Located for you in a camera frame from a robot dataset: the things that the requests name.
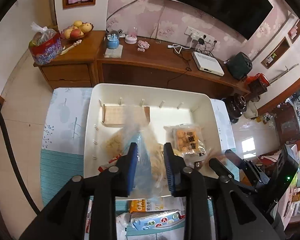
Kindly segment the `Calleton bread clear pack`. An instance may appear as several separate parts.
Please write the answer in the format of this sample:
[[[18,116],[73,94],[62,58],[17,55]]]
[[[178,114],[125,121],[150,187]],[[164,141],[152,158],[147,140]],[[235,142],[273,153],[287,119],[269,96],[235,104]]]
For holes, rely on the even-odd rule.
[[[131,143],[138,146],[133,191],[139,198],[158,201],[167,187],[163,145],[158,143],[150,125],[150,108],[137,106],[106,106],[102,124],[119,128],[103,143],[111,157],[126,155]]]

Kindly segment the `blue red biscuit pack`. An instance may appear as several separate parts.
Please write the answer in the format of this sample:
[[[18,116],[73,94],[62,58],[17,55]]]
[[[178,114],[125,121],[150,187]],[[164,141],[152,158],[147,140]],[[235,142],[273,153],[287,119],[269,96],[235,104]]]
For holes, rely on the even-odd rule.
[[[130,218],[132,227],[138,231],[170,228],[184,221],[185,211],[168,210],[162,212],[133,212]]]

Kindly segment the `clear cookie snack pack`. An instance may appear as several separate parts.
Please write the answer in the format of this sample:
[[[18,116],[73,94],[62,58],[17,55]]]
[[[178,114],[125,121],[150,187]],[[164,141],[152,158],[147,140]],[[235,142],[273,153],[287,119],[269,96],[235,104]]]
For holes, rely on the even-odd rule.
[[[204,154],[204,160],[196,161],[194,163],[194,169],[200,170],[202,167],[208,167],[209,166],[209,160],[212,158],[216,158],[218,161],[220,161],[223,165],[226,165],[226,157],[222,151],[214,150],[213,148],[206,150],[206,153]]]

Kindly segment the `white silver snack packet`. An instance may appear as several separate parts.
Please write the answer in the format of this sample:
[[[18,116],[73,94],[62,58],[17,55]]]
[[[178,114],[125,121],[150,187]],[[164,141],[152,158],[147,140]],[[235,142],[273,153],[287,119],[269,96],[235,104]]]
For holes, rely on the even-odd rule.
[[[89,239],[91,210],[93,197],[89,199],[87,217],[85,221],[84,239]],[[130,223],[131,214],[129,213],[130,200],[115,200],[116,212],[116,234],[117,239],[126,239],[127,226]]]

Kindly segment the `orange white snack box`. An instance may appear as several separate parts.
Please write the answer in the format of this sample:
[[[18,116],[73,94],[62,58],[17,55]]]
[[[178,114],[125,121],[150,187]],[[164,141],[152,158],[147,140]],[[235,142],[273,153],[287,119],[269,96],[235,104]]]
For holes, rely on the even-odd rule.
[[[161,212],[169,210],[184,211],[183,199],[178,197],[160,197],[156,200],[137,199],[130,202],[129,212]]]

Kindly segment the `small cakes clear pack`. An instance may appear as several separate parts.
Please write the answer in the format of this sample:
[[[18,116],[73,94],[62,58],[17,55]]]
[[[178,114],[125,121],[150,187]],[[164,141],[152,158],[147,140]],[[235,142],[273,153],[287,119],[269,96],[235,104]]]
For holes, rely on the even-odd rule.
[[[175,155],[203,159],[207,151],[203,142],[202,130],[198,125],[181,124],[164,126],[167,142],[170,142]]]

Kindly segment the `white bucket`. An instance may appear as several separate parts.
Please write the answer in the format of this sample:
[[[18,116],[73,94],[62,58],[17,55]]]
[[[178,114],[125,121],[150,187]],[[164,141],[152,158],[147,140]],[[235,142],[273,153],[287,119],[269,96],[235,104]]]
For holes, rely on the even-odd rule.
[[[252,101],[247,103],[247,109],[243,115],[246,119],[254,119],[258,117],[258,110]]]

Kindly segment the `dark ceramic jar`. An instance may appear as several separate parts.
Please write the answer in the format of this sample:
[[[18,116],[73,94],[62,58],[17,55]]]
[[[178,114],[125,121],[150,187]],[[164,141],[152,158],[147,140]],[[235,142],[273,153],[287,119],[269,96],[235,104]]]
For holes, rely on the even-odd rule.
[[[230,122],[236,124],[239,118],[247,110],[247,102],[244,96],[235,93],[232,96],[223,98],[222,101],[225,103]]]

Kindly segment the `white plastic storage bin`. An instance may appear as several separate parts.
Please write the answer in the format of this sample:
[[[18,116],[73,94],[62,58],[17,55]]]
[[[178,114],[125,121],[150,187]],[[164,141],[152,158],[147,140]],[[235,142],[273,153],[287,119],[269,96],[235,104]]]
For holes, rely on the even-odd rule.
[[[168,142],[166,126],[195,124],[202,129],[205,146],[214,154],[223,154],[235,146],[230,119],[222,100],[205,94],[155,87],[101,83],[91,94],[84,146],[84,177],[99,175],[98,168],[109,158],[102,145],[117,127],[102,122],[103,106],[147,106],[150,126],[160,144]]]

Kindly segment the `dark green box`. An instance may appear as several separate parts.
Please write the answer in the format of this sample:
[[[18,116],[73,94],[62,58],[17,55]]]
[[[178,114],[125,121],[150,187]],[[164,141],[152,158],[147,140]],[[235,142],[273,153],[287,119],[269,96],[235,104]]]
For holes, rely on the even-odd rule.
[[[253,68],[252,61],[243,52],[230,58],[225,65],[232,77],[238,81],[246,78]]]

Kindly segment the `white set-top box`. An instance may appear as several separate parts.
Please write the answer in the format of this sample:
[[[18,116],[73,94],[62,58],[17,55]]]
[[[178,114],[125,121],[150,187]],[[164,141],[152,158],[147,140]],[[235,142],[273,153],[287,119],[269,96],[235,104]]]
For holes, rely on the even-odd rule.
[[[224,76],[224,71],[221,65],[214,57],[210,57],[196,51],[192,53],[192,57],[200,71]]]

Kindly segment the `wooden TV cabinet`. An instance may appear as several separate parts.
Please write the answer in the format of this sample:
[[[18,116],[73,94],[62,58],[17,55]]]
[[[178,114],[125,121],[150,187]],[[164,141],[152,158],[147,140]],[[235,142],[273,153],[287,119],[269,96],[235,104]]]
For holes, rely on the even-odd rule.
[[[235,80],[225,67],[223,76],[202,72],[191,52],[178,55],[167,47],[167,42],[157,43],[150,38],[147,42],[150,48],[141,52],[135,44],[121,40],[121,57],[106,58],[105,32],[91,31],[80,45],[40,66],[39,70],[53,89],[116,83],[185,90],[217,99],[250,92],[244,82]]]

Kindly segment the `red bag of fruit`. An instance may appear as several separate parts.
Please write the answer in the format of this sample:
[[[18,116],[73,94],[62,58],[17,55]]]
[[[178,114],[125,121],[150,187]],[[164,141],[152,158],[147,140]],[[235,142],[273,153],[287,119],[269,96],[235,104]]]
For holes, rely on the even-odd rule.
[[[31,28],[35,35],[29,42],[29,51],[34,62],[38,65],[50,63],[63,50],[60,33],[34,22],[31,23]]]

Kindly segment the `fruit bowl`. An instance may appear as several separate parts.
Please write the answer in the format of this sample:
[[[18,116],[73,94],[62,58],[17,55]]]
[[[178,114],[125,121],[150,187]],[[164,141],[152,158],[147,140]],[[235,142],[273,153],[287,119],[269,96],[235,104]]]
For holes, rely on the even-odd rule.
[[[61,32],[61,38],[64,40],[79,40],[87,36],[94,26],[89,22],[75,21]]]

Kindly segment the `white wall power strip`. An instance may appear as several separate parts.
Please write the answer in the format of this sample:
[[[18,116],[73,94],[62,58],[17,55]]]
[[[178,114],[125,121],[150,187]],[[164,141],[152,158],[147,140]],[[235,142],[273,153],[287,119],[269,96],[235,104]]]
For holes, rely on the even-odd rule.
[[[199,41],[199,39],[202,38],[208,44],[211,44],[211,45],[215,44],[215,38],[214,37],[202,32],[202,31],[191,28],[191,27],[187,27],[184,34],[189,36],[190,38],[192,38],[195,41]]]

